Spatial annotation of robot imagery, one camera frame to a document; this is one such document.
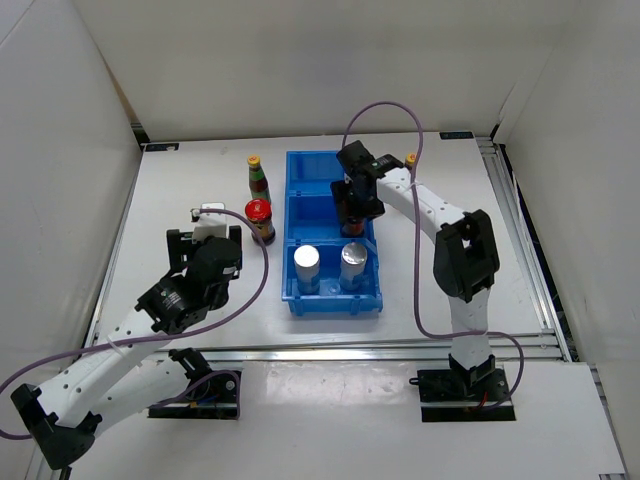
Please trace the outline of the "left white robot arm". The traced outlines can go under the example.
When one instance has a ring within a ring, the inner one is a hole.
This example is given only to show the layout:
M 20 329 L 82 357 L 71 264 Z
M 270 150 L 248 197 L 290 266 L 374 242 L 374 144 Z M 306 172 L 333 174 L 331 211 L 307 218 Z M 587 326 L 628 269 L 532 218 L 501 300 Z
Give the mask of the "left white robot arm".
M 236 373 L 214 370 L 193 349 L 151 356 L 226 305 L 242 268 L 240 227 L 166 233 L 169 271 L 142 294 L 104 343 L 75 353 L 75 361 L 39 384 L 11 394 L 28 438 L 53 470 L 80 459 L 113 425 L 141 410 L 199 402 L 219 394 Z

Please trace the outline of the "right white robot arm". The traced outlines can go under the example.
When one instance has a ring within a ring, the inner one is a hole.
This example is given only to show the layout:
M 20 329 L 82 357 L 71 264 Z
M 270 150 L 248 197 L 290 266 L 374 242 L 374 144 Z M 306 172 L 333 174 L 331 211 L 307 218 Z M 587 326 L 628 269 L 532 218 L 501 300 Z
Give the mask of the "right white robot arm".
M 434 245 L 433 276 L 450 305 L 452 340 L 449 387 L 460 399 L 480 393 L 495 370 L 488 340 L 488 298 L 500 260 L 489 215 L 465 211 L 443 200 L 415 180 L 390 154 L 374 157 L 355 141 L 338 151 L 342 180 L 331 193 L 342 233 L 354 236 L 359 223 L 372 221 L 395 208 Z

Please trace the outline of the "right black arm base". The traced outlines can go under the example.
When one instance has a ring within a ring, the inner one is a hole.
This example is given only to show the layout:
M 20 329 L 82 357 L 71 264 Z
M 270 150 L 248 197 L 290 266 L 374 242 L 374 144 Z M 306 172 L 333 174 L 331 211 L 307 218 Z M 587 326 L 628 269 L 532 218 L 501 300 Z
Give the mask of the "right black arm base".
M 516 420 L 513 404 L 507 400 L 509 385 L 503 369 L 496 369 L 470 390 L 450 370 L 418 370 L 409 384 L 418 389 L 423 423 Z

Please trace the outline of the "silver-lid bead jar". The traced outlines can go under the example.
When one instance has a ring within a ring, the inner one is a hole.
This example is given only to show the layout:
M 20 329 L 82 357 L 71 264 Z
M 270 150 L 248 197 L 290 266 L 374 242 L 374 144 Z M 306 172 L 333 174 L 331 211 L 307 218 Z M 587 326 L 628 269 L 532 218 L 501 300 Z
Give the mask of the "silver-lid bead jar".
M 293 255 L 298 290 L 313 295 L 320 287 L 320 254 L 312 245 L 299 246 Z
M 357 290 L 364 278 L 368 260 L 367 248 L 358 242 L 348 243 L 343 247 L 340 259 L 339 282 L 341 288 L 347 291 Z

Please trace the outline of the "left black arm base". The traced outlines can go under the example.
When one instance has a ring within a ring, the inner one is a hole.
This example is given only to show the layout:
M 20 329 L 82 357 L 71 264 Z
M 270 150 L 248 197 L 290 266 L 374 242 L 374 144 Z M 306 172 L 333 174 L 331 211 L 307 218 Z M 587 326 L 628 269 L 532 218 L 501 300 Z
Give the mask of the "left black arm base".
M 193 348 L 169 351 L 169 358 L 180 364 L 188 380 L 186 394 L 148 409 L 152 419 L 238 420 L 240 418 L 241 370 L 212 368 Z

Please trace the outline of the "red-lid chili jar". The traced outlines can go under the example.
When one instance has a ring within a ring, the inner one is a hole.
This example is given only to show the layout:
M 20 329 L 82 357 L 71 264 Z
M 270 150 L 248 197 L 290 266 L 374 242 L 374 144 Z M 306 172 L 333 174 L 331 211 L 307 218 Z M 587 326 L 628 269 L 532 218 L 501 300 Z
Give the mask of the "red-lid chili jar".
M 366 220 L 360 217 L 347 217 L 341 224 L 341 235 L 348 238 L 360 238 L 365 233 Z
M 245 217 L 255 228 L 252 234 L 255 242 L 262 240 L 265 245 L 270 245 L 275 240 L 272 209 L 267 200 L 256 198 L 249 201 L 245 206 Z

